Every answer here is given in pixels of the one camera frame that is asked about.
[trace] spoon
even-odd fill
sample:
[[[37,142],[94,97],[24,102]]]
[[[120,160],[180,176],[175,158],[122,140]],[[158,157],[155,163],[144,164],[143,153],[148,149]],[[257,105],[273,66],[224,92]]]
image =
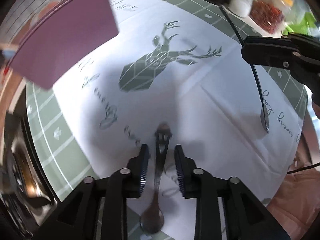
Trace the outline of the spoon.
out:
[[[156,172],[154,182],[153,198],[150,206],[140,217],[140,225],[143,231],[148,234],[155,234],[161,230],[164,225],[164,216],[159,208],[159,186],[161,175],[164,168],[165,158],[167,156],[169,140],[172,136],[170,127],[166,123],[161,123],[155,133],[156,136]]]

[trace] green geometric deer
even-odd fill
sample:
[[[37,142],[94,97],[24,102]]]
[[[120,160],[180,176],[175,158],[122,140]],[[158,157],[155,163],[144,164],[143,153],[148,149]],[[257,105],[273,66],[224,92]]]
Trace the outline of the green geometric deer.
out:
[[[164,71],[170,62],[176,61],[184,65],[192,65],[197,63],[193,59],[184,59],[183,57],[185,56],[191,56],[192,58],[221,56],[221,47],[218,51],[216,49],[212,51],[211,46],[209,47],[208,53],[202,56],[197,56],[191,53],[197,46],[184,51],[170,51],[169,43],[173,37],[178,35],[178,33],[168,38],[165,36],[165,32],[169,29],[179,27],[176,25],[177,22],[179,21],[164,23],[164,28],[161,33],[161,36],[164,39],[163,44],[160,43],[160,37],[156,35],[153,38],[153,44],[156,46],[153,52],[146,54],[137,61],[124,66],[119,80],[120,90],[129,92],[148,89],[156,76]]]

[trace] white cloth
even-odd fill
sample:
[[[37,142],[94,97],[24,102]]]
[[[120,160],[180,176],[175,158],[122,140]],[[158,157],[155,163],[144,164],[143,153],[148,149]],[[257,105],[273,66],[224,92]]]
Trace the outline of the white cloth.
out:
[[[127,6],[119,6],[119,1]],[[165,121],[173,134],[160,185],[163,195],[173,196],[159,199],[165,216],[162,231],[166,234],[176,240],[194,237],[196,202],[184,200],[172,180],[176,176],[172,151],[176,144],[213,176],[237,176],[260,200],[272,198],[294,158],[298,145],[295,139],[302,127],[302,120],[273,79],[257,66],[262,90],[268,91],[265,100],[273,110],[267,134],[260,121],[261,102],[254,77],[236,41],[161,0],[112,3],[119,35],[87,55],[53,87],[63,115],[94,171],[101,178],[109,176],[137,155],[136,142],[148,144],[152,159],[147,188],[139,200],[128,200],[128,205],[141,214],[151,200],[154,132]],[[154,37],[162,39],[164,23],[172,21],[179,21],[179,27],[166,32],[167,37],[178,33],[170,41],[170,51],[197,45],[192,53],[199,56],[205,55],[210,46],[217,50],[222,47],[222,56],[193,58],[197,62],[193,65],[170,62],[149,89],[121,91],[123,68],[152,52]],[[101,130],[107,103],[107,109],[111,106],[115,113],[114,122]]]

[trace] plaid tablecloth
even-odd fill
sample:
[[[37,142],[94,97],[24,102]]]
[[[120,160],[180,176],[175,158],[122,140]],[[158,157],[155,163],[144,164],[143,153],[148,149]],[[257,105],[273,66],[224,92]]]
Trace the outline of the plaid tablecloth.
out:
[[[188,11],[238,41],[231,26],[216,5],[204,0],[164,1]],[[230,14],[230,18],[242,38],[261,36],[237,17]],[[263,68],[287,96],[300,118],[303,119],[307,106],[307,92],[304,86],[293,79],[289,71],[266,66]],[[41,165],[58,197],[63,200],[84,177],[97,178],[97,175],[72,135],[53,91],[42,90],[29,82],[26,87],[26,96],[30,130]],[[129,239],[167,240],[171,238],[163,232],[155,236],[145,236],[138,222],[138,215],[129,211]]]

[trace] purple notebook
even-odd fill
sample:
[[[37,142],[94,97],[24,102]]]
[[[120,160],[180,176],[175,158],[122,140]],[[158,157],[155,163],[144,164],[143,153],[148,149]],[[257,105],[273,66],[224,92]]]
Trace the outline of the purple notebook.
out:
[[[117,34],[109,0],[63,0],[26,33],[8,65],[49,89],[81,58]]]

